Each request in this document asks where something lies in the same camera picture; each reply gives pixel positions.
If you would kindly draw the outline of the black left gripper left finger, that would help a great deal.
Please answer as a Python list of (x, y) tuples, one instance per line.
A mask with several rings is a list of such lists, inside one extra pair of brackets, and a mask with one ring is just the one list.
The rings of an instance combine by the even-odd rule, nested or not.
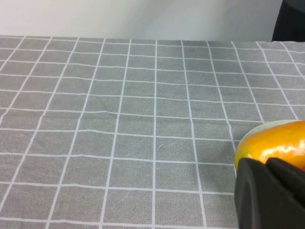
[(241, 229), (305, 227), (305, 205), (294, 199), (266, 163), (249, 158), (240, 159), (234, 202)]

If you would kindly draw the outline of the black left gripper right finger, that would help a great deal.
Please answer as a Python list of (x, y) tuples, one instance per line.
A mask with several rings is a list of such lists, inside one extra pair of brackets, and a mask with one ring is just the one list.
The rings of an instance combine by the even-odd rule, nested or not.
[(305, 172), (276, 157), (266, 162), (267, 168), (301, 205), (305, 204)]

